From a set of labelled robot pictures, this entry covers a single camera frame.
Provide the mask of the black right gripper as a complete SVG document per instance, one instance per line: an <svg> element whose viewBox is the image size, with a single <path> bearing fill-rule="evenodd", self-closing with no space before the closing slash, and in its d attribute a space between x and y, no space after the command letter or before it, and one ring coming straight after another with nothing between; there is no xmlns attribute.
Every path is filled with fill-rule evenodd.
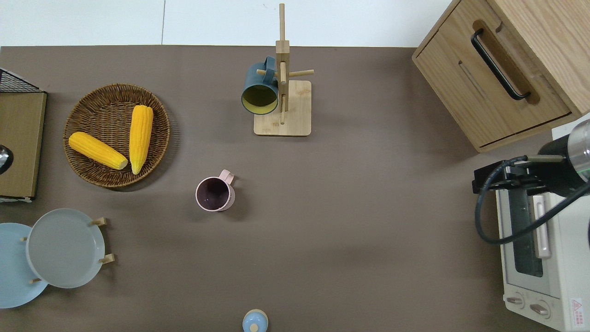
<svg viewBox="0 0 590 332"><path fill-rule="evenodd" d="M473 172L472 191L525 189L569 197L589 183L589 136L566 135L545 144L537 155L500 160Z"/></svg>

